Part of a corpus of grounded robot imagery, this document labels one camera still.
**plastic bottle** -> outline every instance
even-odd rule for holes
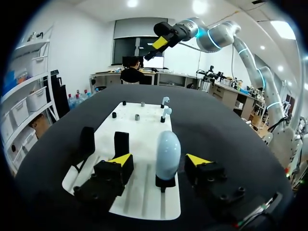
[[[75,107],[75,104],[76,104],[76,100],[72,97],[71,94],[68,94],[68,106],[69,106],[69,109],[73,109]]]
[[[82,99],[80,99],[79,95],[76,94],[76,106],[78,106],[79,104],[81,104],[83,101]]]
[[[88,90],[85,90],[85,93],[80,96],[80,98],[85,101],[88,98]]]

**window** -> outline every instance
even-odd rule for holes
[[[150,51],[155,50],[152,44],[158,37],[134,37],[114,39],[113,65],[122,64],[122,57],[125,56],[146,56]]]
[[[155,48],[152,45],[157,39],[158,37],[141,37],[138,56],[146,56],[150,51],[154,51]],[[159,52],[156,56],[163,56],[163,54]]]
[[[113,64],[122,64],[122,57],[134,56],[136,50],[136,38],[114,39]]]

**workbench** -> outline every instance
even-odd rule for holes
[[[210,95],[222,101],[224,105],[233,110],[241,118],[249,120],[249,116],[254,109],[255,98],[240,92],[222,83],[215,83],[209,88]],[[242,108],[236,106],[236,102],[243,104]]]
[[[168,96],[172,131],[181,143],[178,169],[181,215],[170,221],[140,220],[108,213],[97,221],[79,211],[80,204],[62,187],[71,167],[70,150],[77,148],[81,130],[96,130],[122,101],[160,104]],[[42,230],[195,230],[205,231],[218,222],[205,202],[197,198],[184,171],[186,153],[217,161],[229,179],[269,200],[282,199],[272,216],[278,222],[293,198],[283,167],[260,137],[235,113],[206,92],[151,85],[112,85],[81,103],[52,125],[26,155],[15,178],[27,211],[37,212]],[[270,223],[259,216],[258,230]]]

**light blue egg-shaped object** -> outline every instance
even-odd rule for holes
[[[156,175],[162,180],[174,178],[179,168],[181,144],[172,131],[163,131],[158,137]]]

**black holder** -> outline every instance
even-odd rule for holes
[[[71,165],[80,173],[88,157],[95,152],[94,128],[84,127],[79,138],[79,147],[71,155]]]
[[[162,180],[157,175],[155,176],[155,185],[160,188],[160,191],[164,193],[166,188],[175,187],[175,177],[170,180]]]
[[[115,141],[114,158],[118,158],[120,156],[129,153],[129,133],[116,131],[114,141]]]

